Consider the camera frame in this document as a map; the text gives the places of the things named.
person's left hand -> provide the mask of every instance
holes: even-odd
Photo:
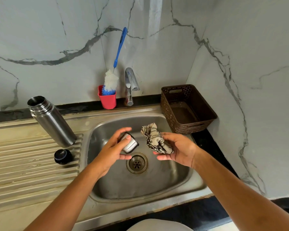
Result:
[[[125,131],[131,131],[131,127],[124,127],[117,130],[102,148],[97,157],[92,161],[92,163],[96,163],[101,167],[102,172],[100,177],[104,176],[108,172],[109,168],[117,159],[131,159],[131,155],[120,154],[122,149],[131,141],[131,136],[129,135],[118,143],[120,134]]]

black bottle stopper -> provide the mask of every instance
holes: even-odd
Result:
[[[59,149],[54,153],[54,161],[58,164],[67,164],[73,160],[72,153],[67,149]]]

red plastic cup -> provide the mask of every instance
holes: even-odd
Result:
[[[99,95],[100,100],[102,102],[103,108],[104,109],[113,109],[117,105],[117,100],[116,100],[117,92],[114,95],[102,95],[102,88],[103,88],[103,85],[100,85],[98,95]]]

threaded bottle neck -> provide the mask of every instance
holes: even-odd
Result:
[[[35,96],[28,100],[27,105],[29,106],[29,110],[32,116],[43,116],[48,114],[52,108],[53,104],[50,103],[43,96]]]

brown plastic basket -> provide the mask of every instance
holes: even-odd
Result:
[[[217,118],[194,85],[162,87],[161,108],[174,133],[202,131]]]

